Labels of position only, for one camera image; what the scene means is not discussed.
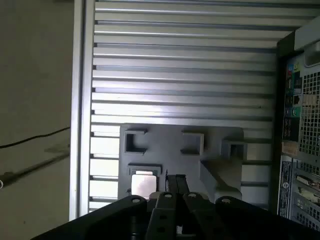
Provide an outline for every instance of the sticker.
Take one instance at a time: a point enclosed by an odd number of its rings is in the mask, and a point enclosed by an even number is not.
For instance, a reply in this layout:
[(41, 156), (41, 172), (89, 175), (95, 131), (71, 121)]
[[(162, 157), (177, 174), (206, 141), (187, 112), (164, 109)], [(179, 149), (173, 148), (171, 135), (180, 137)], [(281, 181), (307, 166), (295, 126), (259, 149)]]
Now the sticker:
[(280, 188), (277, 213), (279, 216), (284, 218), (289, 217), (291, 175), (292, 162), (281, 161)]
[(298, 154), (298, 143), (294, 141), (283, 141), (282, 152), (291, 156), (297, 156)]
[(299, 62), (299, 61), (297, 61), (297, 62), (294, 63), (293, 72), (294, 72), (294, 73), (300, 72), (300, 62)]

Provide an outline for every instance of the metal panel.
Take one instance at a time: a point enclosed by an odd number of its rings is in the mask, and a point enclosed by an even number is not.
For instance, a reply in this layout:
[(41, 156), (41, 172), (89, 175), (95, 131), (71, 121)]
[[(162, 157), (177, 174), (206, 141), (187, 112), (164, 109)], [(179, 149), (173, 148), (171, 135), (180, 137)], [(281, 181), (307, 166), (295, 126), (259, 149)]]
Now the metal panel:
[(320, 15), (281, 2), (87, 0), (79, 215), (117, 196), (122, 123), (243, 128), (243, 199), (266, 206), (268, 187), (248, 184), (269, 181), (275, 48)]
[(70, 188), (69, 220), (79, 216), (79, 158), (81, 136), (81, 92), (82, 92), (82, 44), (83, 44), (84, 1), (75, 0), (73, 23), (73, 58), (72, 58), (72, 113), (70, 135)]

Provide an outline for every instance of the concrete wall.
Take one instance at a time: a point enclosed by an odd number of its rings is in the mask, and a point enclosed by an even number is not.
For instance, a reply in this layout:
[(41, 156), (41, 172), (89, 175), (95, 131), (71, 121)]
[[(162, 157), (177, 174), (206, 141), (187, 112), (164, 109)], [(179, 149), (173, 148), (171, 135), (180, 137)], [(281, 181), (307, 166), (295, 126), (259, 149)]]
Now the concrete wall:
[[(70, 125), (70, 0), (0, 1), (0, 145)], [(48, 159), (66, 131), (0, 149), (0, 175)], [(0, 190), (0, 239), (30, 239), (68, 221), (69, 160)]]

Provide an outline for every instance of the black cable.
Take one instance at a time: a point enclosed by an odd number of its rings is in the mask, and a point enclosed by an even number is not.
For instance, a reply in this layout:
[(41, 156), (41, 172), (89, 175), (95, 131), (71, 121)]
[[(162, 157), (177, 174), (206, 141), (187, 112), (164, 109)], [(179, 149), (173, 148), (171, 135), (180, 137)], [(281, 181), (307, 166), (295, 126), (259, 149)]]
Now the black cable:
[(50, 137), (50, 136), (52, 136), (52, 135), (61, 133), (61, 132), (65, 131), (65, 130), (68, 130), (68, 129), (70, 129), (69, 126), (68, 126), (68, 127), (65, 127), (65, 128), (62, 128), (62, 129), (60, 129), (60, 130), (57, 130), (57, 131), (48, 133), (48, 134), (32, 136), (32, 137), (26, 138), (26, 139), (21, 140), (21, 141), (13, 142), (13, 143), (6, 144), (6, 145), (0, 145), (0, 149), (10, 148), (10, 147), (13, 147), (13, 146), (15, 146), (15, 145), (19, 145), (19, 144), (23, 144), (23, 143), (25, 143), (25, 142), (31, 141), (31, 140), (33, 140), (33, 139), (40, 139), (40, 138)]

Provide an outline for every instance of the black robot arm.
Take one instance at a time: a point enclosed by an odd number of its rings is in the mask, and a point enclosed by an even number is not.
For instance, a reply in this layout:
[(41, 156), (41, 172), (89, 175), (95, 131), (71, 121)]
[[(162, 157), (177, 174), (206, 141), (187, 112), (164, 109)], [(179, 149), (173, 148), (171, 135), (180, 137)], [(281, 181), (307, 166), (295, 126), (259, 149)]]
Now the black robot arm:
[(131, 195), (34, 240), (319, 240), (320, 233), (233, 197), (196, 192)]

